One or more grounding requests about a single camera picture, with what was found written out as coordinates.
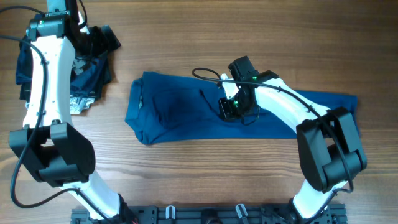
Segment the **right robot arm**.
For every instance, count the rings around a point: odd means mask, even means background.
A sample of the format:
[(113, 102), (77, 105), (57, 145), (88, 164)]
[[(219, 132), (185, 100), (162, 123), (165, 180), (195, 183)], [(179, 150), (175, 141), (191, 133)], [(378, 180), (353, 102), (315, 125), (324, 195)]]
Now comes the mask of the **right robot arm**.
[(226, 92), (220, 106), (225, 120), (243, 119), (254, 108), (271, 112), (297, 135), (305, 180), (291, 199), (288, 219), (310, 223), (339, 192), (351, 193), (353, 179), (367, 167), (351, 112), (315, 103), (288, 87), (276, 73), (258, 72), (247, 56), (228, 66), (231, 78), (219, 82)]

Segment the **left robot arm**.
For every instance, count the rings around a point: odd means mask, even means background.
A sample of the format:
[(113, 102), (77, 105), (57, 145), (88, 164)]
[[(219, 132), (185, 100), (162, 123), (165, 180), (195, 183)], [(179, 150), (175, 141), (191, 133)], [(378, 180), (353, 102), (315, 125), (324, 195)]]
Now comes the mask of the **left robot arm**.
[(97, 57), (117, 45), (110, 29), (88, 29), (81, 1), (48, 1), (47, 12), (32, 19), (24, 41), (32, 52), (29, 107), (22, 129), (12, 131), (9, 146), (16, 167), (57, 194), (70, 193), (88, 211), (92, 223), (137, 223), (119, 193), (95, 169), (90, 141), (72, 123), (70, 79), (78, 57)]

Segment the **blue polo shirt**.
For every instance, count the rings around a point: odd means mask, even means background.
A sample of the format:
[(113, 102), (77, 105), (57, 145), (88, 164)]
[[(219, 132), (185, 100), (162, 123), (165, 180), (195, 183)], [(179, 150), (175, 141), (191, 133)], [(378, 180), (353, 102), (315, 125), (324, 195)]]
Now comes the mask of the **blue polo shirt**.
[[(297, 91), (331, 109), (344, 107), (353, 115), (357, 96)], [(295, 139), (297, 135), (271, 112), (234, 121), (220, 118), (218, 100), (225, 97), (217, 84), (195, 78), (144, 72), (131, 85), (125, 122), (146, 145), (190, 139)]]

